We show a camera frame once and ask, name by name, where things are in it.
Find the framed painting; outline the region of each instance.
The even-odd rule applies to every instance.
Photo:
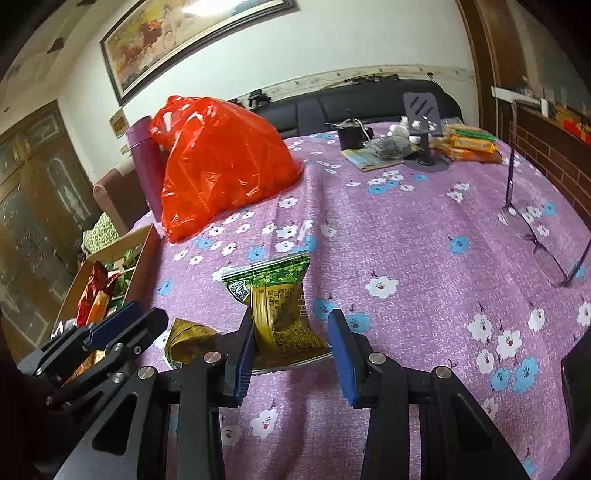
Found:
[[[140,0],[100,42],[119,104],[206,44],[295,9],[296,0]]]

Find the eyeglasses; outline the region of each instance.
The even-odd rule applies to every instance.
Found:
[[[524,240],[530,240],[534,243],[534,258],[538,267],[550,282],[553,287],[568,287],[573,281],[574,276],[581,268],[581,265],[589,253],[591,248],[591,239],[587,243],[587,247],[583,252],[580,260],[575,263],[570,274],[566,274],[563,268],[558,263],[558,260],[552,255],[544,245],[540,243],[530,224],[525,220],[522,214],[515,208],[512,203],[513,197],[513,170],[515,161],[515,142],[517,139],[517,103],[511,102],[511,109],[513,111],[513,126],[512,134],[513,141],[511,142],[511,156],[509,158],[509,177],[507,179],[507,191],[505,193],[505,206],[502,209],[503,216],[507,225],[509,225],[517,235]]]

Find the brick wall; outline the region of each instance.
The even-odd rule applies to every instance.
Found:
[[[558,152],[557,148],[560,148],[560,144],[549,145],[521,127],[518,120],[515,150],[532,162],[559,189],[591,229],[591,178],[587,176],[590,172],[584,173],[573,161]],[[576,163],[579,165],[580,160],[577,156]]]

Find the green cloth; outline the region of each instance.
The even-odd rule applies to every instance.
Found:
[[[82,238],[86,249],[94,254],[115,242],[119,238],[119,234],[109,215],[103,213],[92,230],[82,232]]]

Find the red snack bag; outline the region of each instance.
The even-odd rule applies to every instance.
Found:
[[[95,302],[96,294],[104,290],[107,285],[107,275],[107,269],[97,260],[90,272],[84,293],[78,301],[78,310],[76,312],[76,325],[78,327],[86,325],[88,314],[90,313],[92,304]]]
[[[170,97],[150,133],[170,149],[162,226],[173,243],[200,232],[220,212],[278,194],[302,171],[267,120],[223,100]]]

